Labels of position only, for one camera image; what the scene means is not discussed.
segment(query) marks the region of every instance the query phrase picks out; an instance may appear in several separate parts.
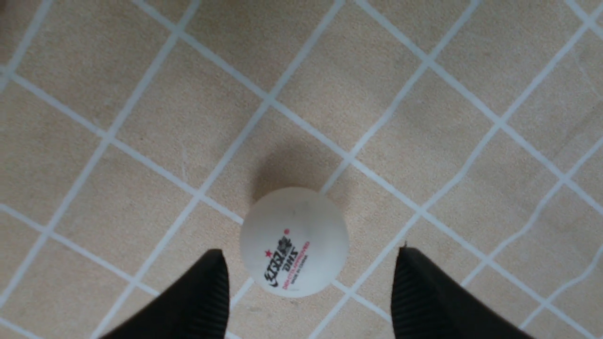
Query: ball logo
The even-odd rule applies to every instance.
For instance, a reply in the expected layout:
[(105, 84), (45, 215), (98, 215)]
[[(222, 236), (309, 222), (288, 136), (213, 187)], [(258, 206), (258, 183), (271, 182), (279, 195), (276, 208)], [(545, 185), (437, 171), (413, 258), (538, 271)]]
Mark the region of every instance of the ball logo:
[(290, 285), (295, 284), (303, 264), (308, 258), (306, 251), (310, 246), (310, 242), (306, 241), (300, 251), (293, 245), (291, 239), (287, 237), (287, 235), (289, 235), (289, 229), (285, 229), (284, 233), (285, 236), (279, 240), (275, 251), (264, 251), (266, 257), (270, 258), (268, 267), (264, 272), (264, 278), (270, 286), (277, 288), (279, 286), (277, 277), (281, 270), (288, 272), (287, 278), (282, 285), (282, 288), (287, 290)]

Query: white ping pong ball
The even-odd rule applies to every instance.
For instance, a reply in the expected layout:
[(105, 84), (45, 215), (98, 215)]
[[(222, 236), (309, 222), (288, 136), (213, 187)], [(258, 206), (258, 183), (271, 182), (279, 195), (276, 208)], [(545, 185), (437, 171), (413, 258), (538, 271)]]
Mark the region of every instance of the white ping pong ball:
[(329, 286), (350, 249), (343, 215), (306, 188), (283, 188), (253, 205), (241, 229), (245, 268), (266, 291), (306, 297)]

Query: tiled floor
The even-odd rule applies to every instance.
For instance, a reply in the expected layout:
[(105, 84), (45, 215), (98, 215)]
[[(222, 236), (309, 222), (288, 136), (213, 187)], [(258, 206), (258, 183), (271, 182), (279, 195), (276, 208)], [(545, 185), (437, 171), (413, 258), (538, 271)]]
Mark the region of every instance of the tiled floor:
[[(603, 338), (601, 1), (0, 3), (1, 338), (96, 338), (217, 247), (230, 339), (393, 339), (405, 241), (538, 338)], [(304, 299), (238, 249), (290, 185), (351, 240)]]

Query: floor tile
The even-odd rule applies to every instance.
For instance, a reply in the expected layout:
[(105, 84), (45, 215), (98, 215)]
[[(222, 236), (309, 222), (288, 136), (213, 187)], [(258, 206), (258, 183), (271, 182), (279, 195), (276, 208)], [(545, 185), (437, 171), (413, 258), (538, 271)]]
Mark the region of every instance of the floor tile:
[(40, 232), (5, 212), (2, 212), (0, 224), (0, 291), (4, 291)]
[(603, 261), (599, 258), (597, 266), (581, 282), (561, 293), (553, 305), (569, 317), (579, 321), (597, 338), (603, 336)]
[(134, 275), (191, 196), (109, 146), (57, 233)]
[(603, 137), (603, 41), (587, 31), (509, 125), (567, 172)]
[(391, 287), (394, 283), (398, 252), (405, 243), (423, 252), (459, 284), (479, 264), (476, 256), (430, 222), (419, 219), (358, 290), (360, 296), (387, 313), (390, 313)]
[(458, 173), (490, 127), (477, 108), (428, 70), (358, 159), (423, 204)]
[(181, 41), (118, 139), (197, 188), (259, 105), (241, 83)]
[(538, 339), (586, 339), (582, 333), (559, 319), (548, 309), (534, 318), (525, 331)]
[(186, 31), (268, 92), (332, 4), (202, 1)]
[(350, 252), (337, 279), (351, 287), (414, 211), (354, 167), (346, 169), (327, 196), (343, 212), (350, 235)]
[(541, 296), (579, 276), (603, 244), (603, 216), (567, 186), (542, 210), (528, 233), (495, 260)]
[(490, 267), (483, 269), (467, 290), (515, 326), (539, 306), (536, 300)]
[(581, 24), (561, 0), (484, 1), (437, 62), (502, 115)]
[(429, 54), (459, 19), (470, 1), (369, 0), (369, 3)]
[(177, 24), (184, 15), (191, 0), (145, 0), (145, 2), (153, 6), (171, 22)]
[(420, 61), (355, 4), (345, 5), (278, 100), (351, 150)]
[(269, 109), (208, 195), (245, 217), (251, 205), (279, 188), (319, 191), (342, 158), (284, 115)]
[(0, 65), (6, 65), (21, 43), (42, 0), (4, 0), (0, 5)]
[(490, 253), (524, 227), (556, 182), (557, 177), (499, 131), (465, 177), (429, 211)]
[(125, 300), (119, 311), (111, 319), (111, 322), (109, 325), (107, 325), (105, 332), (109, 332), (118, 325), (121, 325), (121, 323), (128, 320), (131, 316), (135, 315), (138, 313), (138, 311), (147, 306), (151, 301), (153, 301), (153, 299), (154, 297), (152, 295), (136, 287)]
[(291, 299), (253, 285), (231, 311), (229, 331), (245, 339), (306, 338), (342, 297), (333, 286)]
[(46, 225), (100, 140), (13, 82), (2, 93), (0, 107), (7, 126), (2, 133), (3, 202)]
[(129, 1), (57, 1), (17, 73), (107, 129), (167, 38)]
[(354, 299), (346, 302), (318, 339), (394, 339), (394, 328), (381, 316)]
[(585, 192), (603, 206), (603, 147), (572, 177)]
[(0, 316), (46, 339), (88, 337), (126, 284), (50, 239)]
[(239, 252), (241, 226), (204, 203), (199, 203), (161, 252), (142, 281), (163, 291), (206, 251), (221, 249), (228, 265), (230, 297), (249, 278)]

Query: table tennis ball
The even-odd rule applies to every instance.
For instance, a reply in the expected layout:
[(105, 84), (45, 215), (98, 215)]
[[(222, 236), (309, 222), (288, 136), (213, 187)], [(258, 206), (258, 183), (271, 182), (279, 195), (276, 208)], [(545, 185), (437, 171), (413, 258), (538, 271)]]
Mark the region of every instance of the table tennis ball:
[(305, 297), (335, 280), (350, 248), (335, 204), (306, 188), (283, 188), (253, 205), (241, 229), (245, 268), (263, 289)]

